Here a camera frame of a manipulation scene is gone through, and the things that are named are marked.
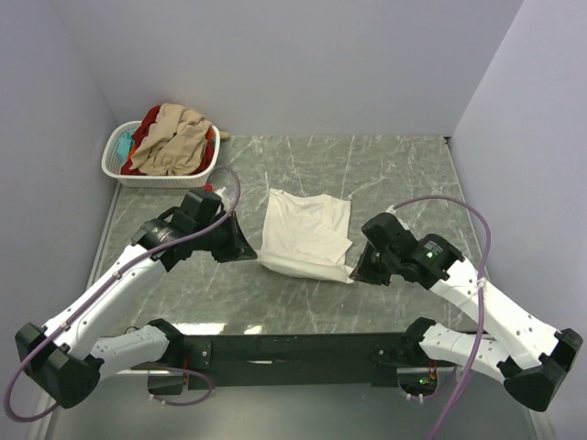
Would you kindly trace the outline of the cream white t-shirt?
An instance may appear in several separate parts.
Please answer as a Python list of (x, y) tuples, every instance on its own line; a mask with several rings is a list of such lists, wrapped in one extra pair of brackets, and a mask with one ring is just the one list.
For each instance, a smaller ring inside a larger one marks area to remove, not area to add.
[(351, 284), (350, 214), (351, 202), (325, 193), (298, 197), (271, 188), (257, 261), (289, 277)]

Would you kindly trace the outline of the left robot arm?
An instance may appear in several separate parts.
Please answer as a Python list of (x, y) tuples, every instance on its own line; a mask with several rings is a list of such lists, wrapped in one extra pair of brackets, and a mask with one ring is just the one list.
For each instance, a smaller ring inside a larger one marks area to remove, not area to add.
[(185, 336), (163, 319), (131, 334), (103, 334), (136, 296), (198, 251), (218, 263), (257, 257), (238, 225), (236, 207), (225, 207), (206, 188), (189, 191), (180, 205), (145, 222), (106, 274), (64, 311), (42, 326), (23, 325), (15, 335), (18, 370), (65, 409), (124, 369), (158, 363), (180, 371)]

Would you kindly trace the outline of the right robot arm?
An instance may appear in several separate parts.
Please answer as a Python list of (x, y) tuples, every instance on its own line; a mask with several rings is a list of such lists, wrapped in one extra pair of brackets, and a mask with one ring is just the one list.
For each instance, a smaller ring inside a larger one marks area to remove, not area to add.
[(452, 303), (477, 325), (476, 337), (419, 318), (404, 332), (403, 355), (422, 366), (429, 359), (472, 369), (504, 385), (519, 403), (544, 412), (568, 376), (583, 344), (573, 329), (540, 321), (489, 281), (447, 239), (420, 239), (393, 214), (374, 216), (361, 229), (367, 244), (351, 277), (389, 285), (399, 276)]

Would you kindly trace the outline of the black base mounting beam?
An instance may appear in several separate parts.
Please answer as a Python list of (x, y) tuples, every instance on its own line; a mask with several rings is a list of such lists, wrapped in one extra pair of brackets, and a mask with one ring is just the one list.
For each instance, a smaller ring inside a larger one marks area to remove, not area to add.
[(201, 372), (215, 386), (370, 384), (395, 387), (398, 369), (448, 368), (430, 360), (401, 333), (313, 335), (189, 335), (173, 360), (142, 362)]

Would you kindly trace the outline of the orange garment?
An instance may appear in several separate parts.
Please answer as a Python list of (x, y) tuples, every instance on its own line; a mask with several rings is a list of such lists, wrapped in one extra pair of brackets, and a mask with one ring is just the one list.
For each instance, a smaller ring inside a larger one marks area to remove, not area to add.
[(132, 156), (134, 155), (135, 151), (136, 151), (137, 147), (135, 145), (135, 141), (133, 139), (129, 140), (129, 151), (127, 154), (127, 161), (125, 162), (125, 164), (123, 165), (121, 171), (123, 174), (132, 174), (133, 170), (131, 169), (132, 167)]

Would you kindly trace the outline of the white plastic laundry basket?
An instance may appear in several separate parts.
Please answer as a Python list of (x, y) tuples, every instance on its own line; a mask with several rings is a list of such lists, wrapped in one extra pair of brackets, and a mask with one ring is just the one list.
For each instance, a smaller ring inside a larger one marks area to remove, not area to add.
[(186, 176), (144, 176), (122, 174), (124, 161), (118, 157), (117, 147), (119, 140), (126, 134), (132, 134), (140, 126), (140, 121), (126, 122), (117, 127), (107, 140), (101, 159), (102, 171), (110, 178), (117, 180), (121, 185), (132, 188), (151, 189), (190, 189), (206, 184), (207, 178), (216, 167), (220, 152), (220, 132), (216, 126), (214, 131), (214, 156), (209, 166), (200, 173)]

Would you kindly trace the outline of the teal garment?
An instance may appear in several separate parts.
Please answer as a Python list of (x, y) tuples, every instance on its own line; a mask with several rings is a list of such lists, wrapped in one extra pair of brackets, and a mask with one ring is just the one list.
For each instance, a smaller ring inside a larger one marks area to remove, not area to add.
[(125, 163), (128, 160), (129, 154), (134, 147), (134, 139), (130, 132), (124, 133), (118, 138), (116, 144), (116, 155)]

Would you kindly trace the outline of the aluminium frame rail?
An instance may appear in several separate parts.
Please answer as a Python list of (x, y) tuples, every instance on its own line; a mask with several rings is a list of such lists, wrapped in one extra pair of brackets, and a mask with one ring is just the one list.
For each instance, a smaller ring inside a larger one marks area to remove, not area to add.
[(365, 361), (392, 368), (456, 365), (447, 355), (427, 355), (402, 334), (182, 335), (148, 325), (134, 333), (100, 338), (90, 345), (92, 366), (103, 378), (142, 364), (184, 364), (209, 370), (222, 362), (318, 363)]

